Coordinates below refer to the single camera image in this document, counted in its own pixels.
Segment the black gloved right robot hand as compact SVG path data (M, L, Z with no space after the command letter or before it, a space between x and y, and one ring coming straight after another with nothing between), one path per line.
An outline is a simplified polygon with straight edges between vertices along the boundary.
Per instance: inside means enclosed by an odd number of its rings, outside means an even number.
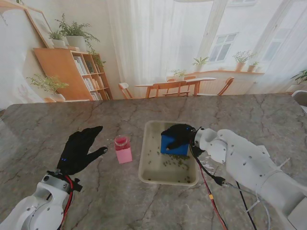
M167 150L172 150L193 143L196 132L197 130L188 124L176 124L163 131L161 135L172 139L172 142L166 145Z

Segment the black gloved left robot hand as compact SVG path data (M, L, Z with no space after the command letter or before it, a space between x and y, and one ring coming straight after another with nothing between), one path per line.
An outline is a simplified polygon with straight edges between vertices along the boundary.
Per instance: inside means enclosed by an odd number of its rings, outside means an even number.
M60 173L64 175L79 173L108 151L107 147L101 147L92 153L89 152L95 138L102 130L103 126L96 126L77 131L69 136L57 164Z

